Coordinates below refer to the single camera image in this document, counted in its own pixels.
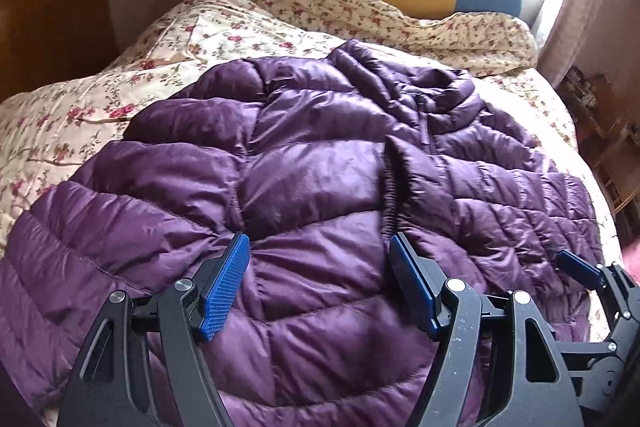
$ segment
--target bed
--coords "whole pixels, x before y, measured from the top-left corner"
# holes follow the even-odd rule
[[[319,58],[350,38],[387,60],[469,70],[485,99],[535,135],[559,169],[584,182],[606,262],[622,262],[606,200],[577,153],[571,117],[535,70],[537,51],[527,26],[490,11],[417,19],[383,0],[185,0],[104,71],[6,100],[0,105],[0,255],[20,213],[108,141],[121,138],[142,108],[221,62]],[[590,323],[591,340],[602,340],[608,328],[595,296]]]

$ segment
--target jacket zipper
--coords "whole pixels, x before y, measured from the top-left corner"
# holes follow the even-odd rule
[[[427,113],[427,104],[424,100],[424,95],[416,95],[416,102],[416,105],[418,106],[418,122],[420,123],[420,143],[422,144],[423,149],[426,146],[431,154],[435,154],[433,139],[429,134],[429,114]]]

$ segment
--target blue gripper pad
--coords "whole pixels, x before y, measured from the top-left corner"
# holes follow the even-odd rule
[[[599,290],[604,286],[602,270],[587,263],[575,253],[561,250],[554,260],[556,268],[566,273],[588,290]]]
[[[420,258],[402,233],[391,238],[389,259],[418,329],[438,340],[441,326],[437,296],[446,276],[435,261]]]
[[[238,233],[219,259],[215,279],[204,296],[204,318],[200,324],[200,333],[207,342],[225,325],[250,255],[249,238],[244,233]]]

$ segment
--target screw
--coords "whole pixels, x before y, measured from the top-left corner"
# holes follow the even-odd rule
[[[180,279],[177,280],[174,284],[174,288],[178,290],[178,292],[186,292],[193,287],[193,281],[191,279]]]
[[[531,302],[531,295],[523,290],[518,290],[513,294],[513,299],[518,304],[529,304],[529,302]]]
[[[453,278],[447,281],[447,288],[449,288],[452,292],[462,292],[465,287],[465,282],[462,279]]]
[[[111,295],[109,295],[109,300],[114,304],[118,304],[119,302],[124,301],[124,291],[114,291]]]

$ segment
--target floral bedspread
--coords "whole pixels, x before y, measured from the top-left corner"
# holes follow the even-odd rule
[[[20,213],[67,179],[130,118],[155,100],[240,57],[324,57],[347,38],[407,64],[469,69],[485,97],[510,111],[556,164],[582,179],[600,226],[607,262],[620,246],[607,203],[575,151],[572,121],[533,67],[527,27],[502,14],[410,19],[380,0],[186,0],[154,22],[106,70],[18,94],[0,104],[0,257]],[[599,303],[592,338],[607,333]]]

